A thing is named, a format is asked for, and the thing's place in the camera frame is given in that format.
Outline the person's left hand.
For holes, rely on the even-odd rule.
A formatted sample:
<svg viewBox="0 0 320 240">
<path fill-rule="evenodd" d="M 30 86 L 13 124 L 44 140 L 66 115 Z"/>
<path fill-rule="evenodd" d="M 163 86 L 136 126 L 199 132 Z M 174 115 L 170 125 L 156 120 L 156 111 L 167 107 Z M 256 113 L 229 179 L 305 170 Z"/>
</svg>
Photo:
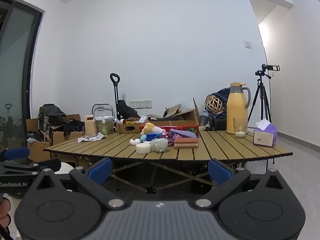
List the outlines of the person's left hand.
<svg viewBox="0 0 320 240">
<path fill-rule="evenodd" d="M 11 223 L 11 217 L 9 211 L 11 204 L 7 198 L 3 198 L 0 204 L 0 223 L 3 228 L 7 228 Z"/>
</svg>

